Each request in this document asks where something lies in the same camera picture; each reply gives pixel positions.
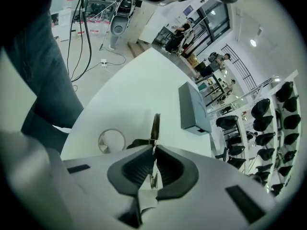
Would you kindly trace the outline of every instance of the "tiled floor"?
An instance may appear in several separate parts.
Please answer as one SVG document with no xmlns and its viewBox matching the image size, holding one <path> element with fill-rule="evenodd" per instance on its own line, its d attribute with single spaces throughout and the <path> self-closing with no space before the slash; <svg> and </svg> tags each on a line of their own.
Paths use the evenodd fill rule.
<svg viewBox="0 0 307 230">
<path fill-rule="evenodd" d="M 106 59 L 107 62 L 112 62 L 114 64 L 120 64 L 124 61 L 124 58 L 120 55 L 116 55 L 115 53 L 120 53 L 126 58 L 126 62 L 122 65 L 111 65 L 109 64 L 107 70 L 98 66 L 94 69 L 86 72 L 79 80 L 73 83 L 74 88 L 77 89 L 76 93 L 78 98 L 80 99 L 82 105 L 85 107 L 90 102 L 90 100 L 95 96 L 95 94 L 99 91 L 99 89 L 110 79 L 114 74 L 116 74 L 121 68 L 123 68 L 127 63 L 129 63 L 133 56 L 130 50 L 127 47 L 127 42 L 124 39 L 119 39 L 116 44 L 116 50 L 113 52 L 107 51 L 106 49 L 102 49 L 99 51 L 99 48 L 104 40 L 104 36 L 96 36 L 91 35 L 91 46 L 92 46 L 92 60 L 89 65 L 89 68 L 95 66 L 101 59 Z M 67 52 L 68 52 L 68 41 L 59 42 L 59 47 L 66 62 Z M 109 35 L 105 39 L 104 47 L 108 48 L 109 45 Z M 161 52 L 165 57 L 170 59 L 175 65 L 177 65 L 184 73 L 186 73 L 189 77 L 193 76 L 191 69 L 175 54 L 167 54 L 162 49 L 157 46 L 153 46 L 156 50 Z M 77 65 L 79 55 L 81 50 L 81 38 L 74 37 L 71 40 L 70 46 L 70 54 L 69 54 L 69 71 L 70 77 L 72 76 L 73 70 Z M 83 35 L 83 52 L 79 62 L 79 65 L 73 75 L 73 79 L 78 77 L 85 69 L 89 58 L 89 47 L 86 36 Z"/>
</svg>

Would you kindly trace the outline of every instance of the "shoe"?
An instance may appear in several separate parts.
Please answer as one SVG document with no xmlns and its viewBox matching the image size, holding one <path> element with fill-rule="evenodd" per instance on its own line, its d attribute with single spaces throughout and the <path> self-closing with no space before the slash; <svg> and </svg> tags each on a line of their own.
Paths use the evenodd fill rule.
<svg viewBox="0 0 307 230">
<path fill-rule="evenodd" d="M 109 49 L 111 49 L 111 50 L 115 50 L 114 48 L 112 48 L 112 47 L 111 47 L 111 45 L 109 45 Z"/>
</svg>

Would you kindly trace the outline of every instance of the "desk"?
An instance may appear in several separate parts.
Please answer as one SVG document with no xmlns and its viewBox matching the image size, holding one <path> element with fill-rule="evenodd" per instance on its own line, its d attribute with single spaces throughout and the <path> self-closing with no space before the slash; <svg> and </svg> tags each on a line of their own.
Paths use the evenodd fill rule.
<svg viewBox="0 0 307 230">
<path fill-rule="evenodd" d="M 158 144 L 211 156 L 210 135 L 181 129 L 178 88 L 197 86 L 176 65 L 153 48 L 136 57 L 114 75 L 81 113 L 64 145 L 63 160 L 101 155 L 98 137 L 119 129 L 129 145 L 148 139 L 155 113 L 161 113 Z"/>
<path fill-rule="evenodd" d="M 220 98 L 223 94 L 226 94 L 225 93 L 225 90 L 223 89 L 223 87 L 221 86 L 220 82 L 218 81 L 218 79 L 216 78 L 216 76 L 213 74 L 210 74 L 209 76 L 205 77 L 205 78 L 202 78 L 201 80 L 198 80 L 195 82 L 195 84 L 198 84 L 202 81 L 205 81 L 206 79 L 210 78 L 210 77 L 213 77 L 216 84 L 217 84 L 217 87 L 215 89 L 213 89 L 210 93 L 208 93 L 207 95 L 205 95 L 205 97 L 207 97 L 208 95 L 212 94 L 214 91 L 216 91 L 217 89 L 220 89 L 221 90 L 221 93 L 216 96 L 212 101 L 210 101 L 208 104 L 206 104 L 206 106 L 209 106 L 211 105 L 213 102 L 215 102 L 218 98 Z"/>
</svg>

